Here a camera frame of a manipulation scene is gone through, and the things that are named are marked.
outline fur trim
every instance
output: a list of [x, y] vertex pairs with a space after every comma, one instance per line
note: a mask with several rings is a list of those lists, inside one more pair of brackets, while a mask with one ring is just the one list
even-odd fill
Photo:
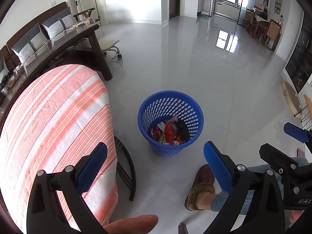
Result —
[[212, 194], [216, 193], [216, 190], [212, 184], [209, 183], [198, 183], [192, 187], [190, 192], [188, 193], [187, 198], [187, 209], [191, 211], [200, 211], [202, 209], [198, 209], [195, 205], [195, 201], [197, 198], [197, 195], [201, 192], [209, 192]]

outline metal screw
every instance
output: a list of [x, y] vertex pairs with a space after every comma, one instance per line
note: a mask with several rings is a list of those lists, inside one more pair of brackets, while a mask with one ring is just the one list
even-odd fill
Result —
[[274, 174], [272, 170], [267, 170], [266, 173], [269, 174], [270, 176]]
[[237, 166], [237, 169], [239, 169], [241, 172], [243, 172], [244, 170], [246, 170], [246, 167], [243, 166], [242, 164], [239, 164], [239, 165]]
[[43, 171], [43, 170], [40, 170], [40, 171], [37, 172], [37, 175], [38, 175], [38, 176], [41, 176], [43, 173], [44, 173], [44, 171]]
[[73, 169], [74, 167], [72, 165], [68, 165], [65, 167], [65, 172], [70, 173]]
[[299, 187], [294, 187], [294, 193], [295, 193], [295, 194], [298, 194], [299, 191], [300, 191], [300, 190], [299, 190]]

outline striped tablecloth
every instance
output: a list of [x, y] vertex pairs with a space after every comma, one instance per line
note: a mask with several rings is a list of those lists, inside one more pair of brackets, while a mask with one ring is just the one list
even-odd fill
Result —
[[[117, 157], [107, 89], [98, 74], [83, 65], [64, 65], [36, 79], [21, 94], [0, 138], [0, 188], [24, 233], [37, 171], [59, 172], [75, 165], [99, 142], [107, 145], [107, 160], [82, 197], [104, 226], [118, 201]], [[70, 225], [77, 228], [62, 193], [58, 195]]]

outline human thumb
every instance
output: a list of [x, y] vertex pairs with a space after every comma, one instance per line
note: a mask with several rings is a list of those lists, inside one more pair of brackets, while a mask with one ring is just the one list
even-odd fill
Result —
[[157, 216], [144, 215], [117, 220], [106, 225], [104, 229], [108, 234], [147, 234], [157, 223]]

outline fur-lined slipper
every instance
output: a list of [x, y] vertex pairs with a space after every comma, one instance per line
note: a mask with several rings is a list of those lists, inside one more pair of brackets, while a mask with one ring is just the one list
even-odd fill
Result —
[[188, 196], [185, 200], [184, 206], [189, 211], [199, 211], [201, 209], [198, 209], [195, 205], [195, 201], [197, 198], [197, 195], [201, 192], [209, 192], [212, 194], [215, 194], [215, 188], [213, 186], [213, 183], [215, 181], [215, 176], [213, 175], [213, 172], [211, 171], [209, 165], [202, 166], [199, 171], [196, 174], [193, 186], [191, 190], [188, 193]]

